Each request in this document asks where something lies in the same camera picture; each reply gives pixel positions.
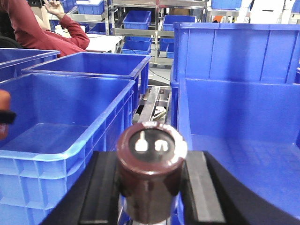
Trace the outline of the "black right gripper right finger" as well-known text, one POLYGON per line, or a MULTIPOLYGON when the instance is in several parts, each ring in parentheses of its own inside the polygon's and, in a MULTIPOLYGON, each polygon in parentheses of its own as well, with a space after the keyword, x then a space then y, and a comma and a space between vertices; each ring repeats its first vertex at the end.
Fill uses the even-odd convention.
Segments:
POLYGON ((180 188, 186 225, 298 225, 251 191, 210 153, 188 151, 180 188))

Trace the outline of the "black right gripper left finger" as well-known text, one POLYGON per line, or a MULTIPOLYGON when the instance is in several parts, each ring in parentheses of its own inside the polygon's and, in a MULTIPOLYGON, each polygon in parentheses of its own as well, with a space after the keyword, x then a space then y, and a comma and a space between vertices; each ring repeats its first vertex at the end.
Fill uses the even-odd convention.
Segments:
POLYGON ((95 151, 75 184, 43 225, 116 225, 119 217, 115 151, 95 151))

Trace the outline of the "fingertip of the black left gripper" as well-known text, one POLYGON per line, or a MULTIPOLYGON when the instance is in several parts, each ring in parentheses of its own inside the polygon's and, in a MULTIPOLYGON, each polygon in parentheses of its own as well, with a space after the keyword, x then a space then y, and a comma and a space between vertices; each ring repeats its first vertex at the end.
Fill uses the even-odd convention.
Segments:
POLYGON ((1 124, 12 124, 16 118, 16 113, 10 110, 0 111, 0 123, 1 124))

